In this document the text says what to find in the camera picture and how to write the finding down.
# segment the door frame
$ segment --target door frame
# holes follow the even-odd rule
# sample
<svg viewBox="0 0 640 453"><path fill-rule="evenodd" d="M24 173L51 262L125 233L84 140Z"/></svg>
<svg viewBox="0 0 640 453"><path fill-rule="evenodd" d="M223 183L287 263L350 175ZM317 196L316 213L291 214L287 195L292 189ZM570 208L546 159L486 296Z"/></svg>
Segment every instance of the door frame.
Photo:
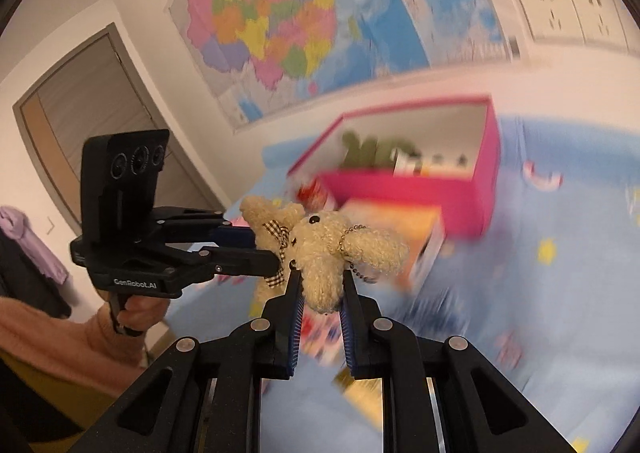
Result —
<svg viewBox="0 0 640 453"><path fill-rule="evenodd" d="M140 103L142 103L143 108L147 111L149 117L152 122L158 126L158 128L169 129L164 117L160 113L160 110L156 106L154 100L152 99L149 91L146 89L145 83L140 77L136 65L134 65L131 60L129 53L122 41L120 33L115 25L115 23L108 24L105 28L95 33L82 43L80 43L77 47L72 49L72 51L65 54L62 58L59 59L49 70L47 70L39 79L37 79L29 89L22 95L20 100L14 104L14 116L16 123L18 125L18 130L20 131L20 136L22 141L27 149L27 153L31 159L31 163L38 173L38 177L40 181L44 185L47 193L51 197L53 203L58 208L58 211L62 214L62 217L65 219L65 222L71 227L71 229L76 233L76 235L82 234L82 229L79 224L76 222L73 215L70 213L65 201L63 200L60 192L56 188L54 182L52 181L49 173L42 165L40 161L40 157L38 152L36 151L35 145L31 138L31 133L26 126L24 117L22 115L22 106L24 103L34 94L37 89L47 81L50 77L52 77L61 67L63 67L66 63L71 61L75 56L77 56L80 52L91 46L93 43L97 42L99 39L103 37L107 37L109 42L111 43L111 47L113 48L116 57L120 60L120 64L133 87L136 95L140 99ZM214 195L213 191L210 189L209 185L202 178L202 175L198 172L196 166L193 165L193 162L187 156L180 142L176 140L175 137L172 137L170 140L170 148L173 155L175 155L178 164L182 166L185 173L189 176L189 178L193 181L196 189L216 208L223 210L222 204L220 200Z"/></svg>

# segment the lavender towel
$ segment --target lavender towel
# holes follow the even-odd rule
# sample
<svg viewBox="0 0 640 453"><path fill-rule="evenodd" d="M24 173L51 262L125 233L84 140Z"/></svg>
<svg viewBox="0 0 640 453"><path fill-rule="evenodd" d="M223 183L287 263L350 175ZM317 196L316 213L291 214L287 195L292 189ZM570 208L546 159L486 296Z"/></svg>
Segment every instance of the lavender towel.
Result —
<svg viewBox="0 0 640 453"><path fill-rule="evenodd" d="M31 230L26 214L9 206L0 207L0 229L7 238L18 242L25 255L44 276L60 285L65 282L69 276L68 270Z"/></svg>

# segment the open box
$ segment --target open box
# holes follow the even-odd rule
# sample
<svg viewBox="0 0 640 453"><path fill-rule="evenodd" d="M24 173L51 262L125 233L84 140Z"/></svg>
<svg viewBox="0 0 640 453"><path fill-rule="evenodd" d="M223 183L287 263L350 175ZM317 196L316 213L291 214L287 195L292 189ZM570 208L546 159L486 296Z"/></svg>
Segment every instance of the open box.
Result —
<svg viewBox="0 0 640 453"><path fill-rule="evenodd" d="M428 175L390 169L339 169L342 134L400 136L415 144ZM494 211L500 138L490 97L420 100L341 115L289 170L294 181L318 176L338 204L369 198L440 206L447 235L478 237Z"/></svg>

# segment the silver rivet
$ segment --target silver rivet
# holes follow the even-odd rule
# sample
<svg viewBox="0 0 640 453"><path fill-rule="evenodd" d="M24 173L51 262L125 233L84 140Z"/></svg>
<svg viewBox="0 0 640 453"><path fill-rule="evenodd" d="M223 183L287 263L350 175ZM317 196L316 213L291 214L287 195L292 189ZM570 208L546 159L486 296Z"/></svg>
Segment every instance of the silver rivet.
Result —
<svg viewBox="0 0 640 453"><path fill-rule="evenodd" d="M251 321L251 328L256 332L262 332L263 330L267 330L271 326L271 323L268 319L258 318Z"/></svg>
<svg viewBox="0 0 640 453"><path fill-rule="evenodd" d="M175 347L179 352L191 352L195 347L196 342L191 338L182 338L175 343Z"/></svg>
<svg viewBox="0 0 640 453"><path fill-rule="evenodd" d="M460 336L453 336L449 340L449 346L454 350L465 350L469 346L469 342Z"/></svg>
<svg viewBox="0 0 640 453"><path fill-rule="evenodd" d="M391 320L387 318L378 318L373 321L373 326L378 330L391 330L393 325L394 324L391 322Z"/></svg>

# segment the map of china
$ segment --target map of china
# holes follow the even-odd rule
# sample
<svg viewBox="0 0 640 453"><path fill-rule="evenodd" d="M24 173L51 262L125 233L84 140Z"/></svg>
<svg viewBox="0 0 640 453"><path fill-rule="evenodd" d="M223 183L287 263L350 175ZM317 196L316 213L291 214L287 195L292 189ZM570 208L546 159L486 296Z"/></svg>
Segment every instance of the map of china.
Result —
<svg viewBox="0 0 640 453"><path fill-rule="evenodd" d="M284 75L311 76L331 51L335 0L188 0L187 36L207 66L242 70L274 90Z"/></svg>

